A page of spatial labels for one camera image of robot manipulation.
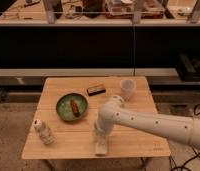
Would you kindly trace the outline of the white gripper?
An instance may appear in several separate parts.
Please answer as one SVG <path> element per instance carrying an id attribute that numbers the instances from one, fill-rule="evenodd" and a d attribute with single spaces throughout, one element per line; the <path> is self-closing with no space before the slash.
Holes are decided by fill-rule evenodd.
<path id="1" fill-rule="evenodd" d="M 111 132 L 111 124 L 101 120 L 97 120 L 94 123 L 95 141 L 98 144 L 106 144 L 108 141 L 108 135 Z"/>

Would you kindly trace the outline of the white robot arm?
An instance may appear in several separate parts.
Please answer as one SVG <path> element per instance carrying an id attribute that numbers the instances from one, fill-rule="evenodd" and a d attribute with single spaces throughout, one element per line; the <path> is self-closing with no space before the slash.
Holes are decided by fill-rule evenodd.
<path id="1" fill-rule="evenodd" d="M 124 99 L 111 96 L 98 111 L 95 129 L 109 134 L 115 125 L 135 128 L 200 150 L 200 119 L 131 111 Z"/>

